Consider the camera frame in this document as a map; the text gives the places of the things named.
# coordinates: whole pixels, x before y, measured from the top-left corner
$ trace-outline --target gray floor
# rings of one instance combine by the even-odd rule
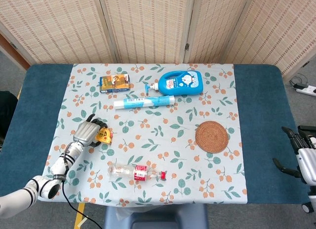
[[[316,86],[316,59],[301,68],[310,85]],[[24,73],[0,53],[0,90],[17,95]],[[316,98],[297,93],[288,83],[285,88],[297,125],[314,125]],[[85,213],[103,225],[106,208],[86,204]],[[76,213],[66,203],[37,202],[17,216],[0,220],[1,229],[71,229]],[[208,220],[212,229],[315,229],[316,213],[306,214],[295,204],[208,205]],[[85,222],[83,229],[96,228]]]

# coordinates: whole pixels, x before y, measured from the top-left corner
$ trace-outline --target red bottle cap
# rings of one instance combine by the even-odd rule
[[[161,172],[161,179],[162,180],[166,179],[166,173],[164,171]]]

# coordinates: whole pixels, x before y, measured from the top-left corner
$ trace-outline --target robotic hand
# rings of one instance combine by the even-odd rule
[[[297,170],[282,166],[276,158],[273,158],[273,162],[281,172],[301,178],[304,184],[310,186],[310,202],[302,204],[302,207],[305,212],[311,213],[313,208],[316,208],[316,138],[301,130],[298,131],[299,134],[286,127],[282,127],[282,130],[289,137],[296,154]]]
[[[60,184],[66,180],[69,168],[78,159],[84,147],[93,148],[100,145],[93,140],[103,127],[107,124],[98,119],[92,120],[94,114],[83,122],[74,134],[73,142],[69,143],[65,151],[59,156],[51,167],[53,179],[44,176],[35,176],[30,179],[24,188],[0,197],[0,218],[9,218],[19,212],[31,207],[37,200],[38,195],[43,198],[53,198],[60,189]]]

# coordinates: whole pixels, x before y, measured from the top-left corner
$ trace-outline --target blue detergent bottle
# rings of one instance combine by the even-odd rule
[[[172,71],[164,74],[158,83],[145,84],[145,91],[153,89],[163,95],[196,95],[203,92],[202,75],[199,71]]]

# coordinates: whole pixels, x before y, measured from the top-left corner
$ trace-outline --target rattan coaster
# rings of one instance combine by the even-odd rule
[[[196,130],[197,145],[208,153],[220,153],[227,147],[228,135],[225,128],[215,121],[206,121]]]

